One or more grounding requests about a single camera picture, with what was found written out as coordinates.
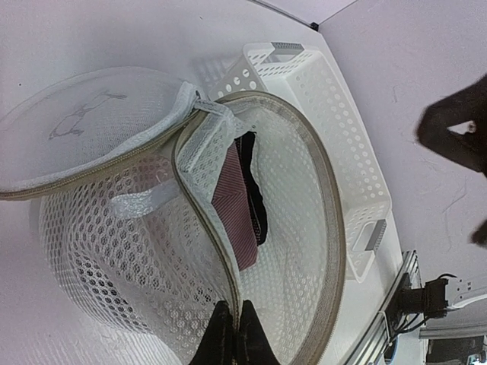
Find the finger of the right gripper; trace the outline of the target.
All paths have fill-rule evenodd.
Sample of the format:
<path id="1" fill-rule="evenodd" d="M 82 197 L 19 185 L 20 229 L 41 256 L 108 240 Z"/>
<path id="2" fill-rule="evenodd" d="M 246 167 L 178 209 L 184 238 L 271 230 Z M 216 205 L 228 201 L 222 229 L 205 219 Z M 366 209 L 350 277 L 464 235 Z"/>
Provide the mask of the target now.
<path id="1" fill-rule="evenodd" d="M 470 242 L 477 246 L 487 245 L 487 221 L 482 222 L 470 236 Z"/>
<path id="2" fill-rule="evenodd" d="M 486 76 L 428 106 L 415 135 L 430 151 L 486 174 Z"/>

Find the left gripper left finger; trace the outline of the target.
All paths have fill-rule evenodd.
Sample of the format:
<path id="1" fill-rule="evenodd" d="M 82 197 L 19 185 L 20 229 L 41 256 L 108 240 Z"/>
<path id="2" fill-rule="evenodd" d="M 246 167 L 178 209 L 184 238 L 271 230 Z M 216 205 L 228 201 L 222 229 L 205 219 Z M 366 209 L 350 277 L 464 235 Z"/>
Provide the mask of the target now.
<path id="1" fill-rule="evenodd" d="M 193 364 L 232 364 L 233 349 L 233 316 L 228 303 L 219 301 L 215 305 L 208 326 L 193 357 Z"/>

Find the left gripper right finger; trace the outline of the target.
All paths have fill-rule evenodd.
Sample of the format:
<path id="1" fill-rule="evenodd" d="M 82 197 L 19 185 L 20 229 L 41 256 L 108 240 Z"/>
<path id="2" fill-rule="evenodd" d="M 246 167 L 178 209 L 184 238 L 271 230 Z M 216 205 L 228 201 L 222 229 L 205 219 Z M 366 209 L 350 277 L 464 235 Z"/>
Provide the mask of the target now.
<path id="1" fill-rule="evenodd" d="M 263 330 L 254 305 L 243 302 L 237 333 L 237 363 L 243 365 L 279 365 L 266 333 Z"/>

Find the white mesh laundry bag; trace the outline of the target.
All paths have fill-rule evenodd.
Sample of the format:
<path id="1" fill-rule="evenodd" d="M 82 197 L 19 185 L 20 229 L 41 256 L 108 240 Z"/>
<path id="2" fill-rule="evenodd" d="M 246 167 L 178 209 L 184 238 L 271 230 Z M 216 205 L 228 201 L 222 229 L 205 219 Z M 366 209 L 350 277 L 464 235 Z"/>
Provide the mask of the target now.
<path id="1" fill-rule="evenodd" d="M 280 364 L 317 364 L 345 280 L 329 156 L 285 100 L 217 101 L 139 67 L 55 84 L 1 120 L 1 198 L 37 204 L 69 299 L 193 363 L 215 305 L 254 305 Z"/>

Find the white perforated plastic basket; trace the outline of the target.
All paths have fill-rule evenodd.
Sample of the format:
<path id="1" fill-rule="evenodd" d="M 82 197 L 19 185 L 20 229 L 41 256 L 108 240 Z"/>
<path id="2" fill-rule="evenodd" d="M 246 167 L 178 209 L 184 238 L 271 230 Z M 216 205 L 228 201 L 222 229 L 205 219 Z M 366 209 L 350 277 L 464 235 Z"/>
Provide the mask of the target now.
<path id="1" fill-rule="evenodd" d="M 250 43 L 237 58 L 202 59 L 199 83 L 210 100 L 262 90 L 311 122 L 339 186 L 347 244 L 346 278 L 365 280 L 392 208 L 389 189 L 355 101 L 330 51 L 300 43 Z"/>

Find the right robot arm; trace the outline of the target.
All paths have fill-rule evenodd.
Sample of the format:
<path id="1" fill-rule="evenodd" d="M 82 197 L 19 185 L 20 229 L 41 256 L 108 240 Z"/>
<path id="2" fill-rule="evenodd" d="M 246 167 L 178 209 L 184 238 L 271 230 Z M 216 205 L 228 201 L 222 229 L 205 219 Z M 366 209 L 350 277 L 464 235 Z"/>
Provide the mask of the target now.
<path id="1" fill-rule="evenodd" d="M 430 151 L 476 173 L 486 174 L 486 76 L 468 87 L 427 106 L 416 128 L 417 141 Z M 410 333 L 430 319 L 486 299 L 486 287 L 443 274 L 422 288 L 401 290 L 399 310 L 403 315 L 423 316 L 414 325 L 394 329 L 389 343 Z"/>

